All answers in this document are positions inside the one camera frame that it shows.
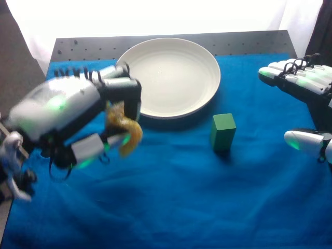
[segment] robotic hand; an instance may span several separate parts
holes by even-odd
[[[54,162],[59,169],[67,170],[66,179],[73,168],[128,140],[128,130],[107,126],[101,134],[90,134],[65,145],[67,139],[104,111],[107,103],[124,102],[124,115],[131,120],[138,120],[140,115],[142,87],[138,80],[130,78],[126,64],[91,72],[84,68],[82,73],[73,69],[72,76],[69,70],[54,74],[54,79],[36,87],[10,110],[2,120],[4,125],[0,123],[2,165],[10,169],[7,174],[12,191],[26,200],[31,198],[15,190],[12,177],[12,172],[21,169],[18,160],[22,155],[26,159],[35,148],[41,149],[44,156],[50,157],[50,176]]]
[[[270,86],[308,104],[319,103],[324,115],[332,110],[332,67],[317,65],[320,55],[305,56],[303,59],[289,59],[273,62],[259,70],[258,77]],[[292,129],[284,135],[286,143],[297,149],[325,160],[332,168],[332,134],[312,129]]]

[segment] yellow orange object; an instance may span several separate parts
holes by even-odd
[[[125,157],[132,152],[140,143],[143,137],[143,131],[139,123],[125,116],[125,104],[119,102],[114,105],[106,105],[106,127],[123,128],[130,134],[129,141],[120,147],[121,156]]]

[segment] block top face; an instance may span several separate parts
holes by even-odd
[[[232,113],[213,115],[213,122],[218,131],[236,128]]]

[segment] plate rim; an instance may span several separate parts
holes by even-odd
[[[203,103],[200,107],[196,108],[195,110],[192,110],[190,112],[186,112],[186,113],[183,113],[183,114],[179,114],[179,115],[174,115],[174,116],[155,116],[155,115],[150,115],[150,114],[147,114],[147,113],[144,113],[142,112],[142,109],[141,109],[141,115],[145,116],[145,117],[148,117],[148,118],[153,118],[153,119],[177,119],[177,118],[183,118],[183,117],[186,117],[186,116],[189,116],[195,112],[198,112],[200,109],[202,109],[203,107],[205,107],[210,101],[211,99],[214,97],[214,95],[216,94],[216,92],[218,91],[219,87],[220,87],[220,81],[222,79],[222,73],[221,73],[221,70],[220,70],[220,67],[219,67],[219,64],[216,60],[216,58],[206,49],[204,48],[203,46],[197,44],[197,43],[194,43],[193,41],[190,41],[190,40],[186,40],[186,39],[181,39],[181,38],[173,38],[173,37],[161,37],[161,38],[155,38],[155,39],[151,39],[151,40],[146,40],[146,41],[143,41],[139,44],[136,44],[135,46],[131,47],[130,49],[128,49],[126,52],[124,52],[121,57],[118,59],[117,63],[118,64],[119,62],[121,63],[121,59],[123,59],[124,55],[126,53],[128,53],[130,50],[134,49],[135,47],[137,46],[140,46],[144,43],[150,43],[150,42],[153,42],[153,41],[156,41],[156,40],[181,40],[181,41],[184,41],[184,42],[187,42],[187,43],[192,43],[194,44],[195,46],[198,46],[200,47],[201,49],[205,50],[205,52],[211,56],[211,58],[213,59],[213,62],[215,63],[215,65],[218,67],[218,83],[217,83],[217,87],[215,89],[215,91],[213,92],[212,96],[205,102]]]

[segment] gray floor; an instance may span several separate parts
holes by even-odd
[[[5,0],[0,0],[0,113],[7,115],[13,105],[44,80]],[[0,189],[6,197],[10,195],[6,184],[2,183]],[[0,241],[10,207],[11,201],[0,204]]]

